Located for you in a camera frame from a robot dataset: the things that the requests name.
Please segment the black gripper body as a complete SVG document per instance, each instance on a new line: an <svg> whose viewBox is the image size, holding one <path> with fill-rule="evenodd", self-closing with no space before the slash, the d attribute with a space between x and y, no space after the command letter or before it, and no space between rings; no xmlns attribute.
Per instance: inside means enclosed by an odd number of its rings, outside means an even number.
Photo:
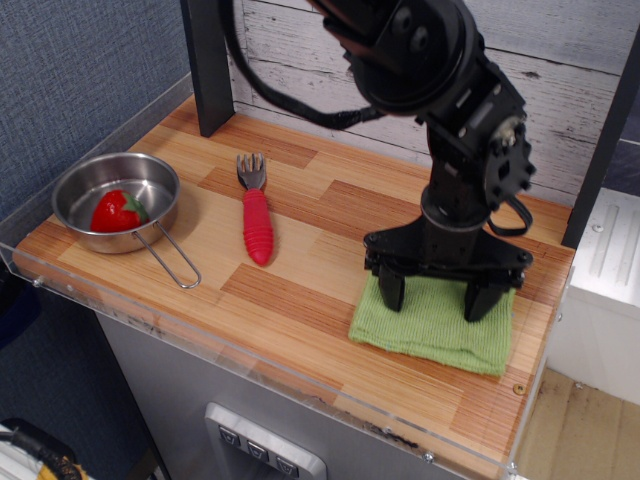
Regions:
<svg viewBox="0 0 640 480"><path fill-rule="evenodd" d="M412 277L463 281L477 289L509 290L524 282L533 255L483 228L446 230L425 217L371 232L365 265L383 290L402 290Z"/></svg>

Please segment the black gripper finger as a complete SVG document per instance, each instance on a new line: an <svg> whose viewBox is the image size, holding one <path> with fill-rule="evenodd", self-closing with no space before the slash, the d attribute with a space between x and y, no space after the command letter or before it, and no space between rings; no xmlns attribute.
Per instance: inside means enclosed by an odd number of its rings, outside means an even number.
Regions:
<svg viewBox="0 0 640 480"><path fill-rule="evenodd" d="M464 318L468 322L480 321L501 299L503 289L495 285L469 282L464 297Z"/></svg>
<svg viewBox="0 0 640 480"><path fill-rule="evenodd" d="M385 306L399 312L404 302L405 276L387 265L381 265L378 270L378 287Z"/></svg>

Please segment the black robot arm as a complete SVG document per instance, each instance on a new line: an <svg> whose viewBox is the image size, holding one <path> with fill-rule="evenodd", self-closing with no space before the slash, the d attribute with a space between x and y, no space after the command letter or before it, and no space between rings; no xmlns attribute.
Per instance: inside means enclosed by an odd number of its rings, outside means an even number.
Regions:
<svg viewBox="0 0 640 480"><path fill-rule="evenodd" d="M361 95L378 112L425 126L432 157L420 216L364 239L365 265L385 305L404 302L411 276L467 284L464 316L482 319L523 284L532 255L509 243L491 216L519 200L535 167L524 100L485 53L461 1L319 1L324 27L345 49Z"/></svg>

